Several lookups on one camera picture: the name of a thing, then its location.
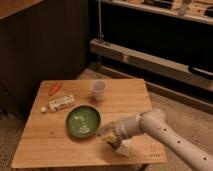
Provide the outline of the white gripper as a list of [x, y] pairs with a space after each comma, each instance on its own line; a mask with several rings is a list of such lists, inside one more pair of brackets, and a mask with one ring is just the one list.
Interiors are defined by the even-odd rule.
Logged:
[[[118, 138], [120, 140], [130, 139], [131, 137], [137, 136], [142, 133], [139, 126], [140, 118], [140, 115], [119, 118], [115, 123], [110, 122], [106, 125], [101, 126], [97, 130], [97, 135], [103, 135], [102, 140], [109, 143], [115, 143]], [[118, 138], [114, 133], [105, 134], [113, 129]]]

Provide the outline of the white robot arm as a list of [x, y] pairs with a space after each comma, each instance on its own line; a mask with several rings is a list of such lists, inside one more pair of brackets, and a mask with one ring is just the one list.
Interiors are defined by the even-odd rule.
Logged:
[[119, 149], [123, 141], [144, 133], [167, 146], [191, 169], [213, 171], [213, 156], [179, 136], [158, 108], [109, 122], [98, 129], [97, 136]]

